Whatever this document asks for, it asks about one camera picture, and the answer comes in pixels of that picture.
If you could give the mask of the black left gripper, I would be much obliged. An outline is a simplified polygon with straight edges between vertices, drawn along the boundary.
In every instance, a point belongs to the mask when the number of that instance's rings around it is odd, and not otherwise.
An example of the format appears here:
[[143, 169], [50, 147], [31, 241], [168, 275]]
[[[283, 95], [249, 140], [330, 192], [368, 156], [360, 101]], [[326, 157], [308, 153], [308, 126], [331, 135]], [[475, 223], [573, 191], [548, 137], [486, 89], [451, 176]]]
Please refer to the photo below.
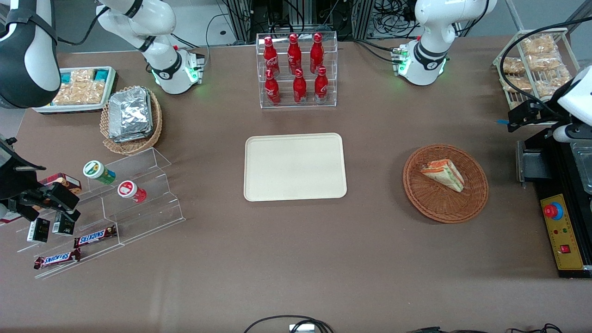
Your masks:
[[541, 122], [543, 122], [543, 118], [541, 118], [539, 104], [529, 99], [517, 106], [517, 118], [509, 118], [507, 131], [513, 133], [520, 127], [538, 126]]

